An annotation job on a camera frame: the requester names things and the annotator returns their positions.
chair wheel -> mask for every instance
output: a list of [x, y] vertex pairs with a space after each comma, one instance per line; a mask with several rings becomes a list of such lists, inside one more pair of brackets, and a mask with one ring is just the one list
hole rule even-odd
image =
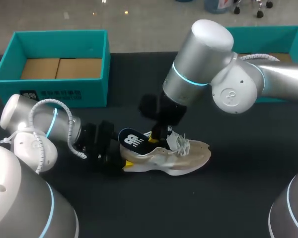
[[264, 13], [262, 11], [257, 12], [257, 18], [262, 18], [264, 16]]
[[239, 9], [238, 6], [235, 7], [235, 9], [234, 9], [234, 14], [240, 14], [240, 9]]
[[273, 7], [273, 2], [272, 1], [267, 1], [266, 2], [266, 7], [267, 8], [272, 8]]

shoelace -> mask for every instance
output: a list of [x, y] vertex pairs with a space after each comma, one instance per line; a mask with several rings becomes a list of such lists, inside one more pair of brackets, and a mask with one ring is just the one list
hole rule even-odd
[[173, 136], [173, 142], [176, 143], [176, 149], [174, 149], [171, 153], [176, 153], [177, 155], [180, 156], [186, 156], [189, 154], [190, 151], [190, 141], [185, 138], [182, 135], [179, 135], [176, 132], [172, 132], [170, 136]]

yellow shoe accent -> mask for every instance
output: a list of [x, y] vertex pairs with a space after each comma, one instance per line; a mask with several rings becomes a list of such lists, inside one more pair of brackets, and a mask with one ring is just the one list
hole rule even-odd
[[149, 140], [148, 140], [150, 143], [157, 143], [157, 142], [159, 142], [157, 139], [152, 139], [151, 135], [152, 135], [152, 133], [150, 133]]
[[126, 163], [125, 163], [125, 166], [123, 167], [123, 169], [130, 168], [130, 167], [133, 166], [133, 165], [134, 165], [134, 163], [132, 163], [132, 162], [126, 160]]

sneaker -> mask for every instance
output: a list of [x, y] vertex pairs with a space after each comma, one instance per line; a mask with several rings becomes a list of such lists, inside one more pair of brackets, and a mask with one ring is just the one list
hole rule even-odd
[[127, 160], [124, 171], [161, 170], [171, 176], [185, 175], [205, 165], [211, 156], [208, 144], [188, 140], [174, 131], [168, 136], [167, 144], [170, 149], [156, 147], [146, 154], [136, 153], [121, 144], [121, 156]]

floor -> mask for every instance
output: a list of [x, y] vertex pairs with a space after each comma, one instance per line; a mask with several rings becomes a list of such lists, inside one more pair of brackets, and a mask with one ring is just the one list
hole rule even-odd
[[257, 6], [243, 1], [240, 15], [214, 15], [203, 0], [0, 0], [0, 54], [13, 31], [105, 28], [111, 52], [124, 53], [176, 51], [201, 18], [224, 26], [298, 24], [298, 0], [272, 0], [261, 19]]

